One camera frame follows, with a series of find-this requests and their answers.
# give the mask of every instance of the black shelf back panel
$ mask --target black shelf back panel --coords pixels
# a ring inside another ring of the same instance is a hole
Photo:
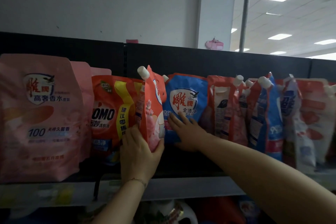
[[[66,57],[85,61],[91,67],[108,68],[113,75],[124,76],[124,44],[0,32],[0,54],[28,53]]]
[[[325,78],[336,82],[336,60],[312,59],[310,78]]]
[[[221,75],[245,79],[272,72],[275,79],[288,74],[308,78],[311,60],[251,53],[213,51],[150,44],[127,44],[127,76],[139,78],[137,68],[150,65],[158,74]]]

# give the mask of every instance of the person's right hand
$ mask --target person's right hand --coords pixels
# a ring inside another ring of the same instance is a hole
[[[206,140],[208,133],[202,129],[193,118],[189,121],[181,112],[179,112],[179,116],[183,122],[173,113],[170,113],[168,117],[171,128],[174,129],[181,139],[181,143],[176,143],[175,145],[181,150],[198,151],[200,149],[200,143]]]

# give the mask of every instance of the ceiling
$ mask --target ceiling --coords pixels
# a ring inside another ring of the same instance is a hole
[[[244,0],[235,0],[230,50],[239,47]],[[281,14],[267,15],[266,12]],[[336,39],[336,0],[250,0],[245,48],[249,53],[270,54],[284,51],[283,56],[297,56],[323,49],[336,48],[336,43],[314,44]],[[291,34],[282,40],[268,38],[280,33]]]

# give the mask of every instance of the person's left hand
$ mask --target person's left hand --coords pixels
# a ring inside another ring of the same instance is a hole
[[[148,183],[153,177],[164,150],[163,139],[151,153],[148,143],[142,137],[137,125],[126,130],[120,146],[121,181],[124,184],[132,178]]]

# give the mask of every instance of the hand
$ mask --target hand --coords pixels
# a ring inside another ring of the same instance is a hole
[[[182,121],[180,121],[173,113],[170,113],[168,117],[168,122],[172,129],[176,131],[177,135],[181,139],[181,143],[176,143],[175,145],[181,150],[185,151],[198,151],[199,144],[208,133],[202,129],[197,122],[190,118],[190,121],[181,112],[178,113]]]
[[[163,139],[151,153],[148,143],[142,137],[137,125],[126,130],[120,146],[121,181],[124,184],[132,178],[148,183],[153,177],[164,150]]]

